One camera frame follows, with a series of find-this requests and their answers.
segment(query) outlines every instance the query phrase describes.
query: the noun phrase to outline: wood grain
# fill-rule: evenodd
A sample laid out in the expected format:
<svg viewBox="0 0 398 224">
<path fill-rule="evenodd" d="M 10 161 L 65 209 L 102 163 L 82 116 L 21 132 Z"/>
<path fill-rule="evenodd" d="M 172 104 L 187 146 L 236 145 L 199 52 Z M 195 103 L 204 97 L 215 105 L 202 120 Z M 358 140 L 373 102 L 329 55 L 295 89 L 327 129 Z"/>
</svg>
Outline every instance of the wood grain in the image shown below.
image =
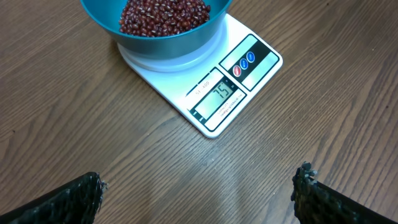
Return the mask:
<svg viewBox="0 0 398 224">
<path fill-rule="evenodd" d="M 122 60 L 79 1 L 0 1 L 0 213 L 88 171 L 96 223 L 297 223 L 291 178 L 398 221 L 398 2 L 236 0 L 284 57 L 218 138 Z"/>
</svg>

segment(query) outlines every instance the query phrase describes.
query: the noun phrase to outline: blue bowl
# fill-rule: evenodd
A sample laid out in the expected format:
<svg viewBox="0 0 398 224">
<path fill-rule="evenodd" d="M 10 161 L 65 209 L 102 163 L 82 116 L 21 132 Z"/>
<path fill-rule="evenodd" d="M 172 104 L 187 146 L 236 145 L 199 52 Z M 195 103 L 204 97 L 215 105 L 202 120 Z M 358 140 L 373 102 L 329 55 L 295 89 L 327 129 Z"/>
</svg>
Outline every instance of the blue bowl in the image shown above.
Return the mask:
<svg viewBox="0 0 398 224">
<path fill-rule="evenodd" d="M 141 57 L 175 58 L 199 49 L 209 41 L 226 15 L 232 0 L 204 0 L 211 6 L 210 20 L 200 27 L 168 37 L 138 37 L 119 31 L 119 20 L 127 0 L 81 0 L 87 14 L 117 43 Z"/>
</svg>

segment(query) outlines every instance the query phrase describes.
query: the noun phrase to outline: blue button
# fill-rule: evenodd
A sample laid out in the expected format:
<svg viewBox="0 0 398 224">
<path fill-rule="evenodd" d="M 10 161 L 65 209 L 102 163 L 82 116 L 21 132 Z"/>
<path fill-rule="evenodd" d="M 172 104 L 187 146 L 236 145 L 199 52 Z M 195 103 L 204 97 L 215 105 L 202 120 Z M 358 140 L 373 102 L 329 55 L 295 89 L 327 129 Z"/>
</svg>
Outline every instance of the blue button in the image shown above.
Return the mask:
<svg viewBox="0 0 398 224">
<path fill-rule="evenodd" d="M 254 60 L 256 59 L 256 57 L 254 56 L 253 52 L 248 52 L 248 54 L 246 55 L 246 58 L 248 58 L 248 61 L 250 63 L 253 63 Z"/>
<path fill-rule="evenodd" d="M 241 59 L 241 68 L 242 68 L 243 70 L 246 70 L 246 69 L 248 69 L 248 66 L 249 66 L 248 61 L 247 61 L 246 59 L 242 58 L 242 59 Z"/>
</svg>

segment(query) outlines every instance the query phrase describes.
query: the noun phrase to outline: adzuki bean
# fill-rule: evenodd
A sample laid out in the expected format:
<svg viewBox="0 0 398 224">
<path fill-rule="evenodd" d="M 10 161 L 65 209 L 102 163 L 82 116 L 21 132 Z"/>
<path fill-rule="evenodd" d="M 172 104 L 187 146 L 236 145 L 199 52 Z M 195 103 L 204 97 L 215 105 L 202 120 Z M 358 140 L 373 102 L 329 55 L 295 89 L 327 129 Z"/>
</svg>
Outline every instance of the adzuki bean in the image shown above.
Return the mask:
<svg viewBox="0 0 398 224">
<path fill-rule="evenodd" d="M 203 0 L 128 0 L 119 31 L 141 37 L 165 37 L 190 31 L 210 19 Z"/>
</svg>

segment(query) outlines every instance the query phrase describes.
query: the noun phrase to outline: white scale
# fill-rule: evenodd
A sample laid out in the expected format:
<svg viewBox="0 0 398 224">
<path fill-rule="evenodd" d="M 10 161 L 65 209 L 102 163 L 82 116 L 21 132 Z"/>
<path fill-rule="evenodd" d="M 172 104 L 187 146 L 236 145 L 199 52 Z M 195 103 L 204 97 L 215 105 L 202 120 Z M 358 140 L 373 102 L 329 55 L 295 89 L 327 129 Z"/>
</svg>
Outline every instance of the white scale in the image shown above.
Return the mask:
<svg viewBox="0 0 398 224">
<path fill-rule="evenodd" d="M 218 137 L 281 68 L 270 45 L 229 14 L 200 49 L 170 60 L 134 55 L 127 64 L 206 137 Z"/>
</svg>

